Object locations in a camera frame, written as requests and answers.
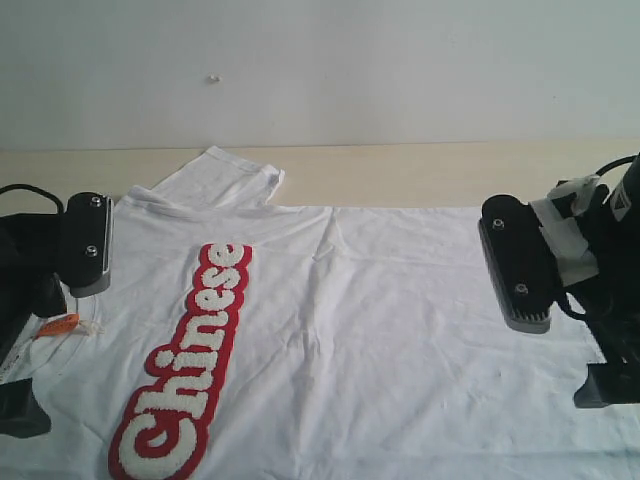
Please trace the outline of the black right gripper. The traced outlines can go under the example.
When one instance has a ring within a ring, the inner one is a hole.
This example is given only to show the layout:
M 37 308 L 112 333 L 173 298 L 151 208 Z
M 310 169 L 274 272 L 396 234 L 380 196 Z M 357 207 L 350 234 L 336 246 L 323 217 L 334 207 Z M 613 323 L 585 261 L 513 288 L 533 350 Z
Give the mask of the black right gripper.
M 586 213 L 578 217 L 581 233 L 597 261 L 599 273 L 567 287 L 584 309 L 570 317 L 583 321 L 604 361 L 589 363 L 584 384 L 575 392 L 578 408 L 604 408 L 639 402 L 639 156 L 615 160 L 599 176 L 626 165 L 613 190 L 600 185 Z

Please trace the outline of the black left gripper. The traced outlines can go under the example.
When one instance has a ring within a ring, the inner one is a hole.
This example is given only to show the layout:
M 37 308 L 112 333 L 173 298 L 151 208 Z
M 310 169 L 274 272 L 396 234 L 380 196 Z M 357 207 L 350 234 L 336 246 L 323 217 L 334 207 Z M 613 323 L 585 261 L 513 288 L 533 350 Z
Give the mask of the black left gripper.
M 59 214 L 18 213 L 1 218 L 1 364 L 18 356 L 18 338 L 35 315 L 65 312 L 56 274 Z M 30 378 L 8 381 L 1 374 L 1 433 L 44 435 L 51 420 L 38 404 Z

